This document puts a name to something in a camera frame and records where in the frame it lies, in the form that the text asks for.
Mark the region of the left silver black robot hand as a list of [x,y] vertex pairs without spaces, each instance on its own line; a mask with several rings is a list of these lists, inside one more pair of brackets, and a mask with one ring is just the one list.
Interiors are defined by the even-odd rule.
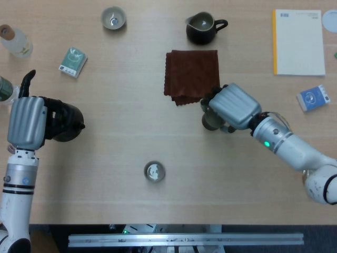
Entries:
[[24,76],[11,109],[7,140],[17,149],[38,150],[65,131],[67,106],[60,100],[30,96],[35,74],[31,70]]

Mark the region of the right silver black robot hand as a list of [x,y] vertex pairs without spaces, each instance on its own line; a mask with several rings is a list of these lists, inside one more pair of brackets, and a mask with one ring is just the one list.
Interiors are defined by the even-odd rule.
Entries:
[[254,130],[264,118],[259,102],[235,83],[215,87],[200,105],[204,112],[202,124],[210,131]]

